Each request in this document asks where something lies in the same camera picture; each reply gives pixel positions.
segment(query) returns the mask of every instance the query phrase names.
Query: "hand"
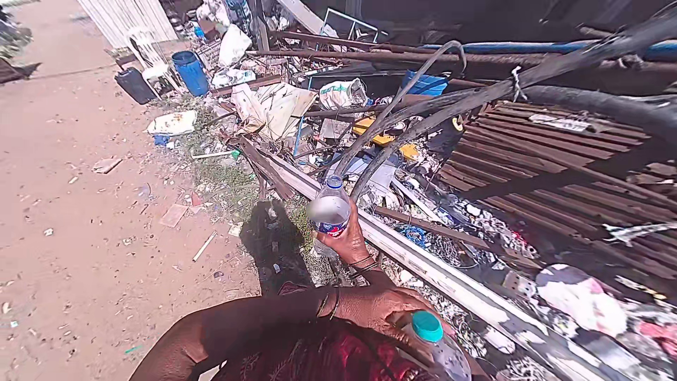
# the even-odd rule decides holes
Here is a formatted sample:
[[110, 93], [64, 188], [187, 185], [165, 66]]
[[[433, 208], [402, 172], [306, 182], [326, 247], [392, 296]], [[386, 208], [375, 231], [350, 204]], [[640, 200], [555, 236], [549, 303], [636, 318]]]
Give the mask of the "hand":
[[357, 214], [357, 205], [350, 200], [350, 218], [348, 226], [338, 237], [332, 237], [325, 233], [317, 233], [318, 241], [331, 247], [343, 262], [347, 264], [357, 263], [369, 256], [367, 247], [364, 244], [362, 228], [359, 227], [359, 216]]
[[[328, 310], [331, 311], [333, 306], [328, 303]], [[455, 336], [451, 325], [444, 321], [418, 292], [395, 287], [392, 283], [378, 283], [368, 287], [341, 287], [335, 317], [350, 320], [360, 327], [371, 328], [394, 338], [416, 349], [422, 355], [418, 356], [421, 360], [432, 361], [427, 346], [409, 337], [395, 325], [403, 316], [419, 310], [433, 313], [440, 320], [444, 332]]]

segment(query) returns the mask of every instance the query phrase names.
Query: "dirt road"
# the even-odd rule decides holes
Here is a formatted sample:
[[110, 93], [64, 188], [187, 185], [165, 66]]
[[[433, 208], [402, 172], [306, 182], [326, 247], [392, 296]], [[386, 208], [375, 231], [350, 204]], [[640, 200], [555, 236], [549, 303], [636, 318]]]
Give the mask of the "dirt road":
[[[41, 65], [0, 87], [0, 304], [10, 308], [0, 370], [6, 380], [125, 380], [181, 316], [258, 294], [257, 272], [227, 224], [205, 214], [158, 223], [192, 182], [153, 147], [144, 130], [159, 111], [117, 86], [78, 3], [9, 11], [35, 36], [20, 61]], [[91, 171], [113, 156], [124, 160], [112, 172]], [[145, 184], [153, 201], [135, 190]]]

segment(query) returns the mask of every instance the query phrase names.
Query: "plastic water bottle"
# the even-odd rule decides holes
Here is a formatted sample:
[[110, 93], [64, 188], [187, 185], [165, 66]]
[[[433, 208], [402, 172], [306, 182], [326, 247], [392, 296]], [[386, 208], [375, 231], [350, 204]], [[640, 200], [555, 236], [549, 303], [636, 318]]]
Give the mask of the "plastic water bottle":
[[468, 360], [458, 345], [444, 334], [435, 315], [427, 311], [413, 313], [412, 322], [404, 331], [429, 348], [435, 362], [430, 371], [440, 380], [471, 381]]
[[[315, 223], [318, 232], [338, 237], [348, 226], [350, 202], [343, 189], [343, 180], [338, 176], [329, 176], [318, 196], [308, 204], [307, 214]], [[315, 252], [321, 256], [335, 258], [336, 252], [315, 239]]]

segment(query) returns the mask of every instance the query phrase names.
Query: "blue pipe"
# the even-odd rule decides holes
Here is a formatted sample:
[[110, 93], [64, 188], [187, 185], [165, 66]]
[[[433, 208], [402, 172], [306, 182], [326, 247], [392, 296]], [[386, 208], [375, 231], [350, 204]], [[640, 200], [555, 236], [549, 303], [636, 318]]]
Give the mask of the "blue pipe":
[[[463, 44], [468, 54], [567, 54], [599, 40], [573, 42], [478, 42]], [[440, 45], [424, 45], [439, 49]], [[650, 46], [642, 55], [647, 61], [677, 62], [677, 40], [667, 40]]]

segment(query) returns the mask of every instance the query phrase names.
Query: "blue plastic barrel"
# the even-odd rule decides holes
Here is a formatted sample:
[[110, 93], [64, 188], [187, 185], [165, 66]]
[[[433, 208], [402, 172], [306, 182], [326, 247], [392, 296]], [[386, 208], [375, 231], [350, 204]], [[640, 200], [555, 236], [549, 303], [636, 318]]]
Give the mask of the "blue plastic barrel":
[[[414, 78], [416, 72], [407, 70], [407, 74], [402, 79], [402, 88], [404, 88], [409, 81]], [[448, 79], [444, 77], [434, 77], [432, 75], [422, 75], [421, 78], [414, 84], [407, 94], [423, 94], [430, 96], [438, 96], [442, 94], [445, 88], [447, 88]]]
[[202, 71], [202, 65], [195, 53], [184, 50], [172, 54], [176, 71], [183, 79], [185, 86], [193, 96], [203, 96], [209, 91], [209, 81]]

